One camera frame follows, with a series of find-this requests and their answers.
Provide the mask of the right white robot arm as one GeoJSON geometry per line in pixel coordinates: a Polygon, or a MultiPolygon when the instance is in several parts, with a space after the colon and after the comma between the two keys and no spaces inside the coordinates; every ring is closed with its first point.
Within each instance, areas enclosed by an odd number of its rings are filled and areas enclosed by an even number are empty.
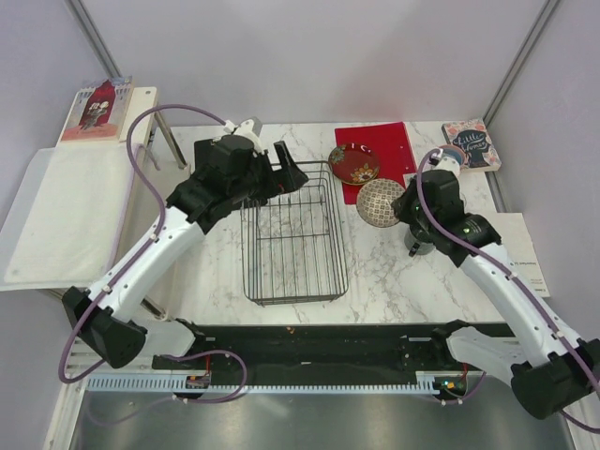
{"type": "Polygon", "coordinates": [[[418,173],[393,203],[418,239],[447,256],[487,296],[516,338],[508,344],[475,327],[451,323],[429,345],[438,368],[466,363],[507,384],[533,417],[545,419],[599,391],[599,341],[584,340],[514,267],[491,223],[466,212],[456,175],[418,173]]]}

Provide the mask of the pink plastic cup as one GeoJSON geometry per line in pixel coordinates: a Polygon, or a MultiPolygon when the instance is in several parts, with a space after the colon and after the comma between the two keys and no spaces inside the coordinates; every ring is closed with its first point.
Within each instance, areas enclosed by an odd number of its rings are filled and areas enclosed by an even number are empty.
{"type": "Polygon", "coordinates": [[[465,173],[469,169],[469,160],[466,153],[459,147],[453,144],[445,144],[441,146],[443,153],[450,158],[453,158],[459,165],[460,171],[465,173]]]}

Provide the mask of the patterned ceramic bowl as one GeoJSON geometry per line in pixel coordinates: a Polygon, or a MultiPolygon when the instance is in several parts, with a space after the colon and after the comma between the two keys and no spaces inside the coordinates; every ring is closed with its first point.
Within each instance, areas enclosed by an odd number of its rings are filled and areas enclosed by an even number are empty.
{"type": "Polygon", "coordinates": [[[356,197],[356,210],[361,219],[377,228],[389,228],[399,223],[392,203],[405,188],[397,181],[377,178],[364,184],[356,197]]]}

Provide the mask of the grey wire dish rack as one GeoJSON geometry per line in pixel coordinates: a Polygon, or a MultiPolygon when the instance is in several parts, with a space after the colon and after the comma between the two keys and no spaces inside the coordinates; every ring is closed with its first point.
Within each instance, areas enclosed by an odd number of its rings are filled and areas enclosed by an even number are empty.
{"type": "Polygon", "coordinates": [[[303,161],[299,190],[241,209],[244,294],[262,307],[333,301],[349,288],[338,183],[303,161]]]}

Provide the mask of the dark brown floral plate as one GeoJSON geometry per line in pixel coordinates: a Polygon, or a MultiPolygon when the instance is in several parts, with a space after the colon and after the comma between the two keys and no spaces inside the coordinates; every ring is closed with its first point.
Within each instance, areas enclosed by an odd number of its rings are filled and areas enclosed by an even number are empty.
{"type": "Polygon", "coordinates": [[[380,172],[379,157],[366,145],[344,143],[336,146],[327,159],[332,174],[342,183],[362,186],[380,172]]]}

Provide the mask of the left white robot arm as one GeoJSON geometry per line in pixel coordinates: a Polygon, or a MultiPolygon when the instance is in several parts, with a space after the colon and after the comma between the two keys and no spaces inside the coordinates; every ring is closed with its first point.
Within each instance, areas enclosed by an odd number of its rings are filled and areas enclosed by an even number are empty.
{"type": "Polygon", "coordinates": [[[101,280],[63,294],[61,302],[75,336],[101,362],[122,368],[141,353],[148,331],[133,321],[133,315],[180,255],[243,205],[265,204],[308,181],[285,142],[275,142],[274,148],[277,165],[243,136],[196,141],[193,172],[167,197],[143,238],[101,280]]]}

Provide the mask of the grey ceramic mug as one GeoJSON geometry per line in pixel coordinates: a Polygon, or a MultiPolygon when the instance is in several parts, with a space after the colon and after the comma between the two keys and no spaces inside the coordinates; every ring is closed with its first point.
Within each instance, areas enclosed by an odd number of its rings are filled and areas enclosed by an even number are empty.
{"type": "Polygon", "coordinates": [[[435,249],[428,234],[414,227],[410,227],[406,231],[404,245],[409,250],[410,257],[427,255],[435,249]]]}

